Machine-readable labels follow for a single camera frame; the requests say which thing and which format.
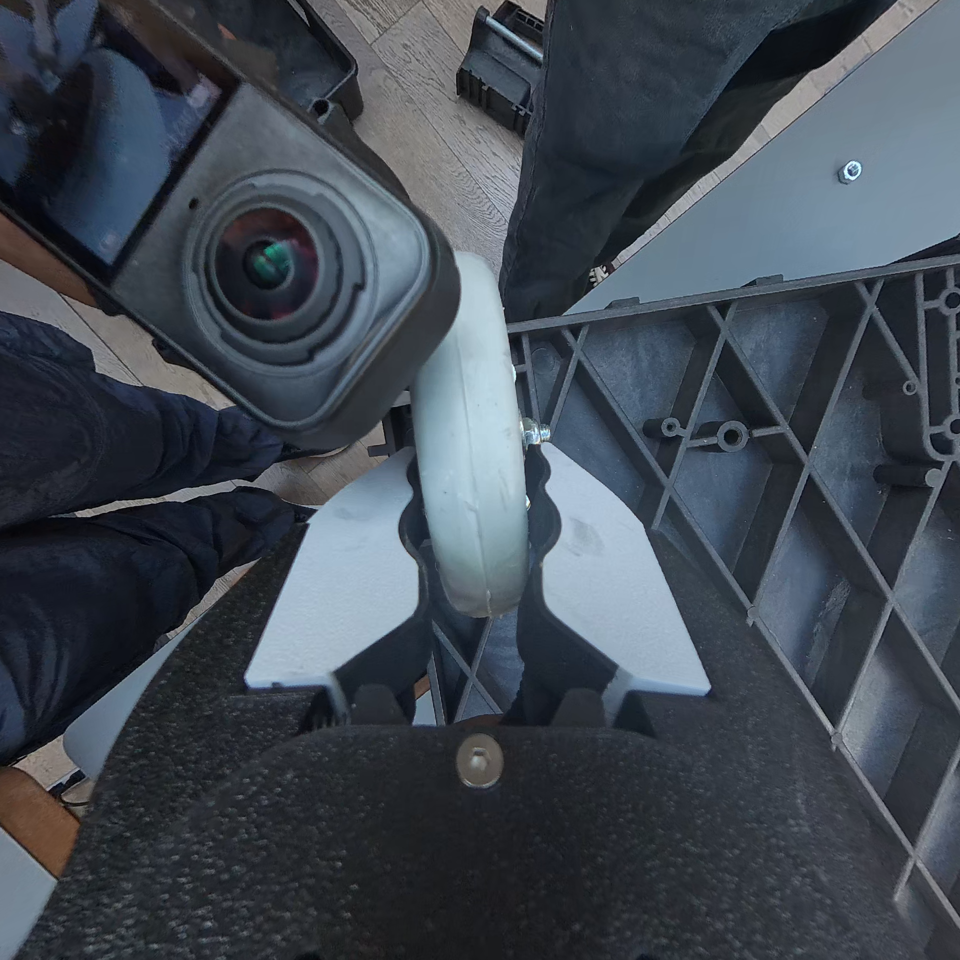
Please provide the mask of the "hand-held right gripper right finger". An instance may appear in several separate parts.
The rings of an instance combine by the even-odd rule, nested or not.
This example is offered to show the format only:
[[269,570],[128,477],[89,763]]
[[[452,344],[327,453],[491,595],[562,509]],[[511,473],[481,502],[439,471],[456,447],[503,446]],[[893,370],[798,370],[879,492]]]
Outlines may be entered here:
[[562,698],[593,690],[703,697],[712,685],[642,522],[545,444],[526,460],[531,568],[517,609],[523,678]]

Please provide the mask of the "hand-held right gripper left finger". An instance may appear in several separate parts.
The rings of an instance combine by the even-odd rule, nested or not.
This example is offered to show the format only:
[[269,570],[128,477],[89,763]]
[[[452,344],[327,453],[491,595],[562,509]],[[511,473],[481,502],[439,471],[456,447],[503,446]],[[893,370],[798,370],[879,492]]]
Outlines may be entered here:
[[411,448],[393,454],[308,521],[248,689],[407,690],[426,673],[426,573],[402,528],[412,461]]

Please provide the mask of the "black ribbed plastic base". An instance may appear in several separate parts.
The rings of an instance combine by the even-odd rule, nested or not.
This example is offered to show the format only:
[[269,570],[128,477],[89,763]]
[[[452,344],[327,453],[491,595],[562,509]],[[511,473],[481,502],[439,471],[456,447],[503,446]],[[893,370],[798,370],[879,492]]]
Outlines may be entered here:
[[439,958],[958,958],[958,241],[534,320],[521,412],[625,501],[711,678],[426,854]]

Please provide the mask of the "grey caster wheel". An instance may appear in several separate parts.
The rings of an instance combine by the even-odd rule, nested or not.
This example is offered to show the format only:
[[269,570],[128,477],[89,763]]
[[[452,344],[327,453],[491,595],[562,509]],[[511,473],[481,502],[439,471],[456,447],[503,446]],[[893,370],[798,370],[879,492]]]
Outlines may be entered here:
[[451,606],[471,618],[515,609],[529,573],[522,415],[498,282],[456,252],[454,321],[411,388],[424,514]]

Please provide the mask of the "grey desk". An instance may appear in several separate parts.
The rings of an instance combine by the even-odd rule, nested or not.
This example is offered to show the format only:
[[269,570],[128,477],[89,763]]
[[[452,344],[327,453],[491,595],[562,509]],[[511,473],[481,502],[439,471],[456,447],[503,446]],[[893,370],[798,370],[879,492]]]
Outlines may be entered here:
[[[848,278],[851,253],[830,243],[880,239],[931,218],[931,187],[907,198],[896,162],[918,161],[957,119],[947,41],[958,2],[939,2],[694,207],[641,266],[688,303],[783,284]],[[862,163],[851,185],[836,176]],[[523,732],[625,732],[624,698],[572,688],[561,697],[523,678],[518,611],[455,613],[428,565],[417,464],[409,547],[427,588],[426,672],[405,690],[247,688],[245,674],[306,533],[263,560],[220,606],[169,644],[99,775],[65,878],[26,942],[40,958],[440,958],[428,955],[426,855],[439,817],[491,814],[491,790],[525,779]]]

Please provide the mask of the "black plastic tray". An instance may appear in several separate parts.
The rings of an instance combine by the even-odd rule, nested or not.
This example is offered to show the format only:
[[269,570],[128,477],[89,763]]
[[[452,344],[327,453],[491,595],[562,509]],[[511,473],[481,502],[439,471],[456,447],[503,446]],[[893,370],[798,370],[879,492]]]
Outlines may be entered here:
[[286,6],[293,19],[277,54],[280,88],[317,115],[325,111],[322,103],[335,104],[354,124],[364,111],[355,57],[312,6],[299,1]]

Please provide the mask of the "person's legs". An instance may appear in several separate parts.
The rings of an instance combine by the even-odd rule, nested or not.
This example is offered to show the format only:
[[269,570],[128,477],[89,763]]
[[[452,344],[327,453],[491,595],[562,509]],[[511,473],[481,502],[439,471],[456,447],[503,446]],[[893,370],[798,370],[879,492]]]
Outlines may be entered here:
[[2,765],[62,734],[312,514],[257,486],[166,497],[286,458],[240,409],[118,381],[62,330],[2,313]]

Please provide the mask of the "black plastic part with rod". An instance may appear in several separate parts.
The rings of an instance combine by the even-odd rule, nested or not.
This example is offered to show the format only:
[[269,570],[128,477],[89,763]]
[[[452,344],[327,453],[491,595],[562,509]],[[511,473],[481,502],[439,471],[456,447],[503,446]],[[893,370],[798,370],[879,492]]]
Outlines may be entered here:
[[479,6],[457,71],[458,97],[524,138],[544,61],[545,21],[515,2]]

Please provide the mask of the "brown wooden board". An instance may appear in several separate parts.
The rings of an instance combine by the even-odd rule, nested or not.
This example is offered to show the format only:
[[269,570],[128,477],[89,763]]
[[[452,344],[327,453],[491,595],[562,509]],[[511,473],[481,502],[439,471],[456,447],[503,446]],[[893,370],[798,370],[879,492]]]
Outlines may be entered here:
[[11,766],[1,769],[1,828],[59,880],[76,846],[80,821],[30,774]]

